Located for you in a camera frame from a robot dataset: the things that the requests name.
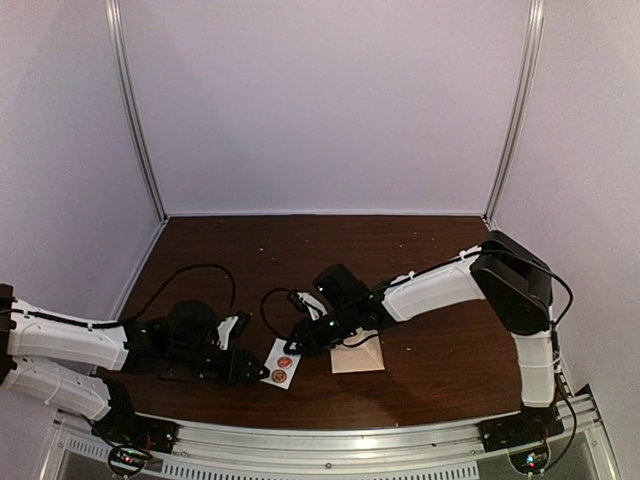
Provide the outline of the sticker sheet with seals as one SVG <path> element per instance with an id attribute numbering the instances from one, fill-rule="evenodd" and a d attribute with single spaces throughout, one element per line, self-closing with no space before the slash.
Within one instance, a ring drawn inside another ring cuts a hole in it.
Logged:
<path id="1" fill-rule="evenodd" d="M 269 373 L 261 382 L 283 390 L 288 390 L 297 371 L 301 357 L 299 355 L 287 354 L 284 351 L 284 347 L 284 340 L 276 339 L 274 341 L 264 364 Z"/>

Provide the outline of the cream envelope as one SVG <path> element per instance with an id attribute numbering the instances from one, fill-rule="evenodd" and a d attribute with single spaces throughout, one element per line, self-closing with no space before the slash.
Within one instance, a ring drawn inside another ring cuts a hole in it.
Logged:
<path id="1" fill-rule="evenodd" d="M 331 372 L 333 374 L 383 371 L 385 363 L 378 337 L 350 348 L 339 346 L 331 351 Z"/>

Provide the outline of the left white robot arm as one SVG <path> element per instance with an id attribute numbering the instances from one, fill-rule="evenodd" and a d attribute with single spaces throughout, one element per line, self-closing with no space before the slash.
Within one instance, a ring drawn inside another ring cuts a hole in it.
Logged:
<path id="1" fill-rule="evenodd" d="M 224 319 L 206 303 L 180 301 L 165 316 L 140 322 L 106 322 L 37 308 L 1 287 L 1 385 L 73 411 L 123 444 L 144 433 L 125 386 L 64 367 L 76 362 L 130 375 L 162 376 L 179 369 L 197 380 L 252 384 L 268 368 L 247 349 L 234 347 L 250 317 Z"/>

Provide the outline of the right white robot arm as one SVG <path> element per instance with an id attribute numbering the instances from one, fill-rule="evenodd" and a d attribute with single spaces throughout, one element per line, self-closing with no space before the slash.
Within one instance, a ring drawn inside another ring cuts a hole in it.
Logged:
<path id="1" fill-rule="evenodd" d="M 498 230 L 435 267 L 374 288 L 336 264 L 314 281 L 328 310 L 304 292 L 291 295 L 308 315 L 292 328 L 285 351 L 315 355 L 360 331 L 382 332 L 428 312 L 484 301 L 515 343 L 522 412 L 514 417 L 512 430 L 519 440 L 530 442 L 550 426 L 555 402 L 552 281 L 545 262 Z"/>

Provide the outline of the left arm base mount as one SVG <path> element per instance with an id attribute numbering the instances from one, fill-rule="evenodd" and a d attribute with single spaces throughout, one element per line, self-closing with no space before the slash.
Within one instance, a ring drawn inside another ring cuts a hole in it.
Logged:
<path id="1" fill-rule="evenodd" d="M 91 433 L 109 448 L 107 466 L 118 478 L 139 474 L 154 459 L 152 453 L 173 452 L 179 426 L 176 422 L 139 415 L 126 386 L 106 379 L 109 410 L 99 420 L 85 421 Z"/>

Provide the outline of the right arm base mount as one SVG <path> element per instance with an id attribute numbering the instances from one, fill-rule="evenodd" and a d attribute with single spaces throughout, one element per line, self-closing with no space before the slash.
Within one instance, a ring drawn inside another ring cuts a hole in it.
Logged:
<path id="1" fill-rule="evenodd" d="M 542 475 L 552 464 L 549 439 L 564 432 L 556 401 L 547 407 L 522 406 L 513 414 L 483 420 L 479 433 L 486 453 L 505 450 L 516 473 Z"/>

